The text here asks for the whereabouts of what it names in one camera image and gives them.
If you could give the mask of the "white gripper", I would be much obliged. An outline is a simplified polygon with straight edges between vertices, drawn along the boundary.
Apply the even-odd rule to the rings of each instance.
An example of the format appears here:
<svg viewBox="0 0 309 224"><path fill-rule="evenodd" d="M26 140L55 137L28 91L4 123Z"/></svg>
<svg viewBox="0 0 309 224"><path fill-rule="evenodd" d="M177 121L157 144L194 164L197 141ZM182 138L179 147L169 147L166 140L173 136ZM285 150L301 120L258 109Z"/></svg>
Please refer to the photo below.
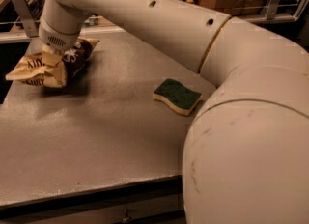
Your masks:
<svg viewBox="0 0 309 224"><path fill-rule="evenodd" d="M39 37L44 44L57 50L71 49L89 16L87 0L45 0Z"/></svg>

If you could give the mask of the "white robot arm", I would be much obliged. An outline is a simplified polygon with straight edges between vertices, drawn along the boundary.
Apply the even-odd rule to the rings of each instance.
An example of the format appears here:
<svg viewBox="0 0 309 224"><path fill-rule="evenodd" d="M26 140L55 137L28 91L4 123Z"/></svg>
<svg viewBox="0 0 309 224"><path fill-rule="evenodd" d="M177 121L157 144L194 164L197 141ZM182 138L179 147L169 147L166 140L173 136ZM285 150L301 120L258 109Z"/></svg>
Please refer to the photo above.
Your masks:
<svg viewBox="0 0 309 224"><path fill-rule="evenodd" d="M302 47L179 0L46 0L42 42L71 48L90 14L215 88L184 144L187 224L309 224L309 60Z"/></svg>

